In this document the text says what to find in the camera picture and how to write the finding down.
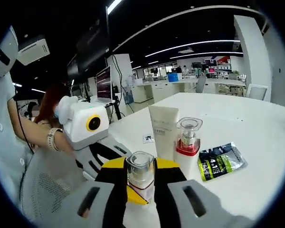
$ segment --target ceiling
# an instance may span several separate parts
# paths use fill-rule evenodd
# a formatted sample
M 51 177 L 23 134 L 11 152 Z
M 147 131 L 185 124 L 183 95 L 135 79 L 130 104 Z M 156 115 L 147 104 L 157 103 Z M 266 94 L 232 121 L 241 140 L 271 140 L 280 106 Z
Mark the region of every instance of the ceiling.
M 46 7 L 31 3 L 17 5 L 12 25 L 19 43 L 37 35 L 44 35 L 50 55 L 23 66 L 16 61 L 11 70 L 14 82 L 22 84 L 25 91 L 23 99 L 40 98 L 43 93 L 31 91 L 31 88 L 43 90 L 53 81 L 67 80 L 67 64 L 76 54 L 76 43 L 83 33 L 87 32 L 97 19 L 98 12 L 109 6 L 113 0 L 76 1 L 76 4 L 49 4 Z M 164 0 L 123 0 L 109 15 L 110 48 L 113 50 L 136 32 L 161 20 L 191 7 L 198 8 L 215 5 L 217 1 L 179 0 L 173 4 Z M 221 5 L 250 6 L 257 10 L 251 1 L 235 3 L 222 0 Z M 255 17 L 260 28 L 265 19 L 263 16 L 238 9 L 205 9 L 186 13 L 159 23 L 121 45 L 116 54 L 129 53 L 132 67 L 147 66 L 159 61 L 169 62 L 170 57 L 180 55 L 178 51 L 186 48 L 166 51 L 150 57 L 162 49 L 171 48 L 205 40 L 235 38 L 233 15 Z M 194 53 L 213 51 L 234 51 L 233 43 L 201 44 L 191 47 Z

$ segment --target office floor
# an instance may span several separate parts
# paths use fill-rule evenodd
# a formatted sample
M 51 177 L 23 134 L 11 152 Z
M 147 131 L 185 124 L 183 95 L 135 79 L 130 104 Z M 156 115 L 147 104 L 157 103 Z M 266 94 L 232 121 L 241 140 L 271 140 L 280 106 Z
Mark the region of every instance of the office floor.
M 148 107 L 149 105 L 154 104 L 154 99 L 150 99 L 148 101 L 142 102 L 142 103 L 131 103 L 130 106 L 133 109 L 134 112 L 137 112 L 143 108 Z M 126 104 L 127 107 L 127 115 L 131 115 L 133 112 L 128 104 Z

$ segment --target fluorescent light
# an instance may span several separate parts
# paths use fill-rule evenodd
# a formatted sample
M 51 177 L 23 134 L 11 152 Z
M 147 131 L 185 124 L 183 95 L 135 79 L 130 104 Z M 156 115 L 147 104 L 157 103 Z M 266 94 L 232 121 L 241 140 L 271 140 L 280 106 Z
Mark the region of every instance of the fluorescent light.
M 13 83 L 14 86 L 17 86 L 17 87 L 22 87 L 22 85 L 20 84 L 17 84 L 17 83 Z
M 196 42 L 196 43 L 190 43 L 190 44 L 184 44 L 184 45 L 180 45 L 180 46 L 176 46 L 176 47 L 171 47 L 171 48 L 164 49 L 164 50 L 161 50 L 161 51 L 158 51 L 158 52 L 154 52 L 154 53 L 149 54 L 149 55 L 147 55 L 145 57 L 149 57 L 149 56 L 152 56 L 152 55 L 164 52 L 164 51 L 169 51 L 169 50 L 172 50 L 172 49 L 181 48 L 181 47 L 185 47 L 185 46 L 191 46 L 191 45 L 195 45 L 195 44 L 216 43 L 216 42 L 241 42 L 241 41 L 240 40 L 231 40 L 231 39 L 201 41 L 201 42 Z
M 121 2 L 122 0 L 115 0 L 112 4 L 108 7 L 108 15 L 115 9 L 115 7 Z
M 41 90 L 37 90 L 37 89 L 32 89 L 33 91 L 37 91 L 37 92 L 41 92 L 41 93 L 46 93 L 46 92 L 44 92 L 44 91 L 41 91 Z
M 134 67 L 134 68 L 132 68 L 132 70 L 135 70 L 135 69 L 140 68 L 140 67 L 142 67 L 142 66 Z
M 150 65 L 150 64 L 153 64 L 153 63 L 158 63 L 158 61 L 155 61 L 155 62 L 151 62 L 151 63 L 148 63 L 148 64 Z
M 186 56 L 207 55 L 207 54 L 211 54 L 211 55 L 212 54 L 243 54 L 243 52 L 233 52 L 233 51 L 204 52 L 204 53 L 197 53 L 197 54 L 189 54 L 189 55 L 184 55 L 184 56 L 171 57 L 170 59 L 186 57 Z

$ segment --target bracelet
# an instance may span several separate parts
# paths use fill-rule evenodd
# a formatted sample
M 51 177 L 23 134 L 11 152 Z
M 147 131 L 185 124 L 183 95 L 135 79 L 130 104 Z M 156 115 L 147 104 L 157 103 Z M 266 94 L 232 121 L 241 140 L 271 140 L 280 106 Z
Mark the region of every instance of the bracelet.
M 60 128 L 52 128 L 51 130 L 49 130 L 48 134 L 47 134 L 47 143 L 49 145 L 49 147 L 52 149 L 52 150 L 55 150 L 55 151 L 60 151 L 56 145 L 55 145 L 55 142 L 54 142 L 54 135 L 56 133 L 56 131 L 59 131 L 59 132 L 62 132 L 62 130 Z

